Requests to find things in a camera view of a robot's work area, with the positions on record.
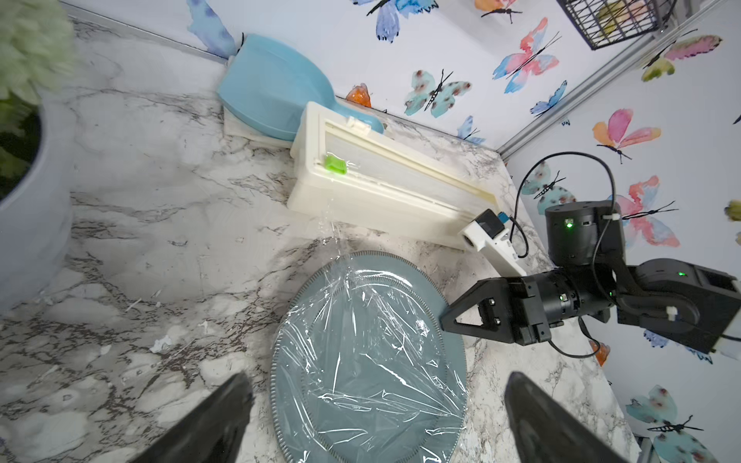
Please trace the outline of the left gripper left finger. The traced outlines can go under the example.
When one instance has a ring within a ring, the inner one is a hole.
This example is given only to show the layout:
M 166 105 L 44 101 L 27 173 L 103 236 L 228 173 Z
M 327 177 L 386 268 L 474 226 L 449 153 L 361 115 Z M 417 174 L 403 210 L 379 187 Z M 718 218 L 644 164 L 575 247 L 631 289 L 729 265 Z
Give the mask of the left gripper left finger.
M 134 460 L 235 462 L 253 405 L 252 384 L 237 373 Z

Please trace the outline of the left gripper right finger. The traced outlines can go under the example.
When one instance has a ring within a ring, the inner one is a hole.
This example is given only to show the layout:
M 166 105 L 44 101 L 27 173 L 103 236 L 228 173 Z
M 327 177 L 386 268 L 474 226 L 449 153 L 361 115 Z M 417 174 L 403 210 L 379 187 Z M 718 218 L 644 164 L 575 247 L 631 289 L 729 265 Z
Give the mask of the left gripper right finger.
M 625 461 L 522 372 L 509 376 L 504 401 L 524 463 Z

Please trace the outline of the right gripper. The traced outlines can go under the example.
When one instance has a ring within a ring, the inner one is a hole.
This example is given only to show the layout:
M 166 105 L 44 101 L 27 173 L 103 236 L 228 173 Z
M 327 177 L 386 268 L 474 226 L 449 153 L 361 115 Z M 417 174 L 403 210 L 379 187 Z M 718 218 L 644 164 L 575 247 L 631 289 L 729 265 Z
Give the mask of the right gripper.
M 478 281 L 441 314 L 443 331 L 477 339 L 533 345 L 551 329 L 579 316 L 600 322 L 613 304 L 588 268 L 555 269 L 520 278 Z

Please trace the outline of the cream plastic wrap dispenser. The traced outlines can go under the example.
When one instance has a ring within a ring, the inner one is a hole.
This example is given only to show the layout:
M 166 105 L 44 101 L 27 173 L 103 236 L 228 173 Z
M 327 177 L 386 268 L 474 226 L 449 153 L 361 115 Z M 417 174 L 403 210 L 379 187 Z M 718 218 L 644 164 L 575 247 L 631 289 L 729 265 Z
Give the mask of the cream plastic wrap dispenser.
M 347 162 L 328 172 L 324 156 Z M 461 232 L 495 195 L 455 169 L 316 102 L 307 104 L 291 147 L 296 181 L 289 210 L 461 249 Z

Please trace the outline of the green slide cutter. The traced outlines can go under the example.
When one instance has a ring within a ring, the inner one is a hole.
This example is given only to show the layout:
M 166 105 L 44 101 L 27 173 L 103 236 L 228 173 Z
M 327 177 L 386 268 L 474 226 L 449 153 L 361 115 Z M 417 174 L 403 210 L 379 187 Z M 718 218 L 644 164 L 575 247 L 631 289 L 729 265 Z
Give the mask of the green slide cutter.
M 334 154 L 324 156 L 323 166 L 330 173 L 341 176 L 347 174 L 347 162 Z

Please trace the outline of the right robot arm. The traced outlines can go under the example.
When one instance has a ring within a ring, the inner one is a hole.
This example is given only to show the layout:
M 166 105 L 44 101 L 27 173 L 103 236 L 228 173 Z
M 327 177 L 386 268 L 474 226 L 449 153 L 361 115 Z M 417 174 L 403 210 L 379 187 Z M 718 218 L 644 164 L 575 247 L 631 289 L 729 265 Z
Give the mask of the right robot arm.
M 551 206 L 545 212 L 555 269 L 478 281 L 440 318 L 444 331 L 534 345 L 583 316 L 638 326 L 708 354 L 740 310 L 735 277 L 681 260 L 625 261 L 619 205 L 613 201 Z

